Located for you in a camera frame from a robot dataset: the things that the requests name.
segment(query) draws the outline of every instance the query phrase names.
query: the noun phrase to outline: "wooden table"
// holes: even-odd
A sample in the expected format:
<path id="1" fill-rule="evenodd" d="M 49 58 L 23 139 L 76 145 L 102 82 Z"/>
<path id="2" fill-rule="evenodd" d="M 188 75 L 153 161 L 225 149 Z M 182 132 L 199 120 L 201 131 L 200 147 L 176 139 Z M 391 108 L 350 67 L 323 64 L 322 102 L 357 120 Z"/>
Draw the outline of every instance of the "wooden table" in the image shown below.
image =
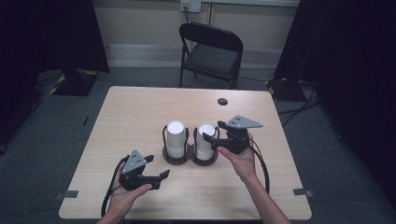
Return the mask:
<path id="1" fill-rule="evenodd" d="M 218 99 L 226 98 L 227 105 Z M 249 129 L 260 147 L 270 175 L 271 197 L 290 219 L 309 219 L 311 210 L 301 189 L 288 142 L 271 95 L 266 91 L 224 91 L 171 88 L 112 87 L 107 94 L 69 190 L 77 198 L 65 198 L 62 218 L 100 218 L 102 201 L 121 158 L 137 149 L 154 155 L 143 175 L 170 169 L 159 190 L 138 198 L 127 219 L 195 220 L 260 219 L 250 195 L 230 162 L 219 155 L 210 166 L 192 161 L 171 165 L 163 158 L 163 127 L 182 121 L 191 134 L 203 123 L 217 125 L 241 115 L 263 124 Z M 264 183 L 262 168 L 257 173 Z"/>

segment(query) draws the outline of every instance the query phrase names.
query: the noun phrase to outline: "black backdrop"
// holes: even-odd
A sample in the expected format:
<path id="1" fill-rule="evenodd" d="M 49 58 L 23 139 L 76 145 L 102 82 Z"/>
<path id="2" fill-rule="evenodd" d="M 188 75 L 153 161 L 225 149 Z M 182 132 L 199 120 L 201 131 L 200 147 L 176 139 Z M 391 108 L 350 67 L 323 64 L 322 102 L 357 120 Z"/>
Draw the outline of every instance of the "black backdrop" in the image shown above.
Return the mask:
<path id="1" fill-rule="evenodd" d="M 396 2 L 301 0 L 276 69 L 282 77 L 318 83 L 343 140 L 396 207 Z"/>
<path id="2" fill-rule="evenodd" d="M 62 68 L 108 72 L 92 1 L 1 0 L 0 131 L 38 74 Z"/>

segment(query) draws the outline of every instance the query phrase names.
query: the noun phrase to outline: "baseboard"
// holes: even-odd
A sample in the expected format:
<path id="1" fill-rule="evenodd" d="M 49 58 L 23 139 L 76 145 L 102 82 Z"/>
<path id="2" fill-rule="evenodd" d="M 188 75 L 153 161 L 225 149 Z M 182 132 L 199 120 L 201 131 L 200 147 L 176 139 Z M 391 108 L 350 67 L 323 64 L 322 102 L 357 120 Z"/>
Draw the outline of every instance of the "baseboard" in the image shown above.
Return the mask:
<path id="1" fill-rule="evenodd" d="M 110 67 L 178 67 L 181 46 L 106 44 Z M 242 67 L 276 68 L 281 49 L 245 49 Z"/>

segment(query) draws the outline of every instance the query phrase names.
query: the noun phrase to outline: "folding chair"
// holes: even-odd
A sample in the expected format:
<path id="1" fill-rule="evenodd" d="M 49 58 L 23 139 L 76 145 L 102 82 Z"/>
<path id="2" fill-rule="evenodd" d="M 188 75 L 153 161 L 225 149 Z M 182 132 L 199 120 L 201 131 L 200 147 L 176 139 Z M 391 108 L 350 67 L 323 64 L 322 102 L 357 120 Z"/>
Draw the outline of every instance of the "folding chair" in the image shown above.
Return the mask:
<path id="1" fill-rule="evenodd" d="M 237 35 L 198 22 L 183 23 L 179 32 L 183 42 L 179 87 L 182 86 L 183 71 L 188 70 L 195 75 L 231 81 L 230 89 L 236 88 L 244 49 Z"/>

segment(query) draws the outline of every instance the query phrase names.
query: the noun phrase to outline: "white wall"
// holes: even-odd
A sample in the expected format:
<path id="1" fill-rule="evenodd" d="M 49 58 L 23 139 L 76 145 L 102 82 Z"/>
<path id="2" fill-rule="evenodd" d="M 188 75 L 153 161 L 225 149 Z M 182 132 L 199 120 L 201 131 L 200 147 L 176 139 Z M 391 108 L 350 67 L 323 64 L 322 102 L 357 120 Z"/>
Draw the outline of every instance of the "white wall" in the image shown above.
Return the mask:
<path id="1" fill-rule="evenodd" d="M 178 27 L 186 19 L 179 1 L 93 0 L 93 4 L 105 43 L 180 46 Z M 202 3 L 202 12 L 190 13 L 189 18 L 202 23 L 210 18 L 211 24 L 239 35 L 245 49 L 283 49 L 295 10 Z"/>

